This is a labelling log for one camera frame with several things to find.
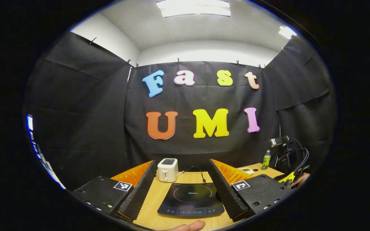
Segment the table surface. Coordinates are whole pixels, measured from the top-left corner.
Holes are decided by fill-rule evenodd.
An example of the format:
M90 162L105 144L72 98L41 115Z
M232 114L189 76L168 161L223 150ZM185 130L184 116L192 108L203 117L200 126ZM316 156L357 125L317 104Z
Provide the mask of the table surface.
M266 174L269 177L274 178L283 174L282 172L276 171L272 168L268 168L267 170L263 171L261 170L261 163L244 167L258 169L258 171L254 172L253 176ZM207 183L212 183L212 179L208 172L203 172L203 174L205 180L207 180ZM203 183L201 172L184 172L178 176L175 183ZM168 193L171 184L172 183L159 181L158 177L154 178L145 198L144 204L142 205L141 211L139 212L138 218L134 221L135 224L151 228L153 230L164 230L175 228L183 224L189 225L197 220L201 220L206 223L205 227L201 231L211 231L237 223L233 222L232 219L229 218L226 210L220 215L205 218L171 217L159 214L157 210Z

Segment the white toaster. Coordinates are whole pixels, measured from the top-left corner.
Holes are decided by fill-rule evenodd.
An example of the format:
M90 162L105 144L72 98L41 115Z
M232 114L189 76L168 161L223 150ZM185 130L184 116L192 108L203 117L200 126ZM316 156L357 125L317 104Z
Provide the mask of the white toaster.
M158 164L158 179L162 182L174 182L178 177L178 160L165 158Z

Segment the induction cooktop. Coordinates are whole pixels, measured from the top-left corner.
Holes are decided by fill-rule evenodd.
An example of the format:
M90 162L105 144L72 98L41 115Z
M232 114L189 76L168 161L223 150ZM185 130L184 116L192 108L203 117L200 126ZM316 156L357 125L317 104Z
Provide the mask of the induction cooktop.
M225 212L213 183L173 183L158 213L171 216L210 216Z

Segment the orange foam pad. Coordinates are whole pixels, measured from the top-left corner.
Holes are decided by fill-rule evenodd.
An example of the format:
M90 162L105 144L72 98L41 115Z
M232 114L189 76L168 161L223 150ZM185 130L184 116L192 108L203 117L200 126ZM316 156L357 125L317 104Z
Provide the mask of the orange foam pad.
M152 161L149 161L141 165L138 165L134 168L131 168L129 170L126 170L123 173L120 173L114 177L111 177L111 179L129 183L129 184L132 184L133 187L135 187L138 184L139 180L141 179L142 175L148 169L151 162Z
M228 182L229 186L231 186L235 182L247 180L253 177L239 169L229 166L228 164L224 164L214 159L211 160L225 177L225 180Z

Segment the plastic bottle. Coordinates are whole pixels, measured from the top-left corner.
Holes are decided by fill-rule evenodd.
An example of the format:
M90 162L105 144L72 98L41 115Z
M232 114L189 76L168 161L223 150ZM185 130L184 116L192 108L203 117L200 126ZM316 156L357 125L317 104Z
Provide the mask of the plastic bottle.
M263 163L262 163L261 170L268 169L269 161L270 161L270 150L268 149L268 150L266 150L266 154L263 157Z

